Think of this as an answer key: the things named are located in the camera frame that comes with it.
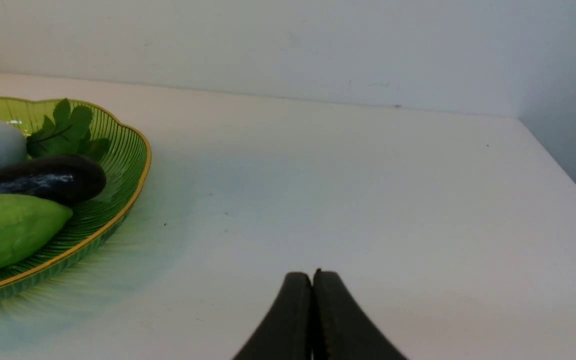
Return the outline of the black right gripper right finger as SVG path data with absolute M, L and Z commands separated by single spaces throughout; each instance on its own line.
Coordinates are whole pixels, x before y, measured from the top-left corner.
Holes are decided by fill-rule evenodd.
M 341 276 L 318 269 L 313 278 L 314 360 L 405 360 L 356 302 Z

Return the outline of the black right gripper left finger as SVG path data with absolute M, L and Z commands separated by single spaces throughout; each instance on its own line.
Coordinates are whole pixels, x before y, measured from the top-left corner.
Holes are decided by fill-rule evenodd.
M 286 273 L 272 306 L 235 360 L 310 360 L 313 286 L 303 272 Z

